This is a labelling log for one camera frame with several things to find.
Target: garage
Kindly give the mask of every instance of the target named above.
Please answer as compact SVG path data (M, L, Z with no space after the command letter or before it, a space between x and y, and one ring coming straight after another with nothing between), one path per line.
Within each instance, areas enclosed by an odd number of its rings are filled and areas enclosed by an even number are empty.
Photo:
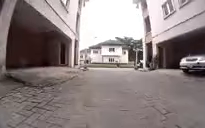
M205 28L157 44L159 68L178 69L181 58L205 54Z

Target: silver car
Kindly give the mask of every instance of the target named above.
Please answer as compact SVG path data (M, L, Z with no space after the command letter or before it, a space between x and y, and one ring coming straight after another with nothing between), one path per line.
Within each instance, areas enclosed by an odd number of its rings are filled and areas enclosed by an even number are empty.
M185 73L188 73L190 70L205 71L205 55L194 55L182 58L180 69Z

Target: green foliage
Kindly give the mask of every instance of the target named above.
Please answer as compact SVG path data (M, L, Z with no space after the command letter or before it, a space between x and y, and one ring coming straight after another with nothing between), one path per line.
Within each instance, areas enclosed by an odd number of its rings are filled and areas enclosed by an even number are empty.
M134 50L134 49L139 49L140 51L142 51L142 39L140 40L135 40L132 37L115 37L116 40L126 44L130 50Z
M139 53L138 53L138 59L141 60L143 58L143 53L142 53L142 50L143 50L143 46L142 46L142 39L140 40L135 40L133 39L132 37L115 37L116 40L126 44L128 47L129 47L129 60L130 61L135 61L135 49L138 49L139 50Z

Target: paved driveway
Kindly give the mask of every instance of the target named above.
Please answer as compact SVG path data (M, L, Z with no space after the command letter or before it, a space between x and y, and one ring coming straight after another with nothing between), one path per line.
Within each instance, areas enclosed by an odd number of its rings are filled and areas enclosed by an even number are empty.
M205 128L205 81L170 70L93 69L85 106L92 128Z
M18 88L0 99L0 112L10 128L205 128L205 81L90 69L56 86Z

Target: sky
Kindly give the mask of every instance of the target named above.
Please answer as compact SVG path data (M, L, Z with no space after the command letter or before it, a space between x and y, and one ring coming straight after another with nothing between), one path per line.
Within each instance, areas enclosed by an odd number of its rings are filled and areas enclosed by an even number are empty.
M90 0L82 9L80 49L115 37L144 36L141 9L133 0Z

